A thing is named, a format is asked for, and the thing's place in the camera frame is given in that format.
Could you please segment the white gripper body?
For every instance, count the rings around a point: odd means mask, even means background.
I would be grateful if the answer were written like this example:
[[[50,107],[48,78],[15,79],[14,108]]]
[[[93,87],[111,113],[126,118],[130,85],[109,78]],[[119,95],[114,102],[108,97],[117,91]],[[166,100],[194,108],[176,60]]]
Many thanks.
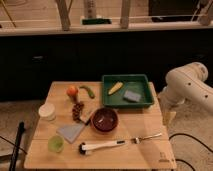
[[[168,126],[176,116],[176,112],[172,110],[174,103],[161,92],[158,94],[158,100],[163,117],[163,125]]]

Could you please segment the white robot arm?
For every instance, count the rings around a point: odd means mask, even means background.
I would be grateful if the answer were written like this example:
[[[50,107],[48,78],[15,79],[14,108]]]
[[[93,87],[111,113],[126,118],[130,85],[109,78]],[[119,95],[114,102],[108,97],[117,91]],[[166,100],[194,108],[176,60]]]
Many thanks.
[[[207,67],[200,62],[174,68],[166,74],[166,86],[158,94],[165,126],[168,126],[176,115],[172,108],[183,104],[186,99],[213,114],[213,88],[205,84],[207,78]]]

